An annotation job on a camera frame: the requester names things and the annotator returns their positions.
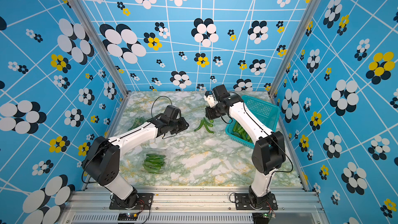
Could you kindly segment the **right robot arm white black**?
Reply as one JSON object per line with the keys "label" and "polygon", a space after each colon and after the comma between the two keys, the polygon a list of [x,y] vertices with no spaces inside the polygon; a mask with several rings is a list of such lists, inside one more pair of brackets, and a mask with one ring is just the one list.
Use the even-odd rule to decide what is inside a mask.
{"label": "right robot arm white black", "polygon": [[261,123],[238,95],[215,96],[206,92],[204,99],[208,103],[207,118],[216,119],[228,115],[238,122],[252,139],[255,147],[251,159],[256,173],[249,187],[249,199],[253,208],[262,208],[266,201],[271,199],[269,187],[272,177],[286,160],[283,134],[279,131],[274,132]]}

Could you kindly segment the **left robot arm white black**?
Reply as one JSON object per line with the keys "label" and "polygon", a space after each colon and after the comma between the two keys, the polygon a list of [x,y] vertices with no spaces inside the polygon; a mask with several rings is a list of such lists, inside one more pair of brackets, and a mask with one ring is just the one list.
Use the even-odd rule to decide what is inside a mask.
{"label": "left robot arm white black", "polygon": [[139,127],[124,134],[94,140],[89,148],[82,167],[98,184],[114,195],[114,203],[120,208],[132,209],[138,205],[137,190],[120,174],[120,159],[144,142],[158,138],[168,132],[178,134],[188,129],[183,117],[163,121],[153,117]]}

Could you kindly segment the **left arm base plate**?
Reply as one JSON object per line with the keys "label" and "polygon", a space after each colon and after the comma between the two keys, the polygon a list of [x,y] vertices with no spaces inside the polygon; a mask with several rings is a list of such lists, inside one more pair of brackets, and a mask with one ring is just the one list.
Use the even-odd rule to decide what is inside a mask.
{"label": "left arm base plate", "polygon": [[126,200],[120,200],[117,196],[113,195],[109,209],[111,210],[149,210],[153,203],[154,194],[151,193],[138,193],[133,197]]}

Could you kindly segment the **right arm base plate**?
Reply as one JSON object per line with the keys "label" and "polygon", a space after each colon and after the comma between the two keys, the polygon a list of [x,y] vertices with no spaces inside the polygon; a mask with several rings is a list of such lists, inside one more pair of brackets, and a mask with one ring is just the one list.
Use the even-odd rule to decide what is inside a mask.
{"label": "right arm base plate", "polygon": [[232,193],[233,202],[237,210],[258,210],[276,211],[278,210],[277,201],[273,193],[268,193],[263,197],[256,197],[252,194]]}

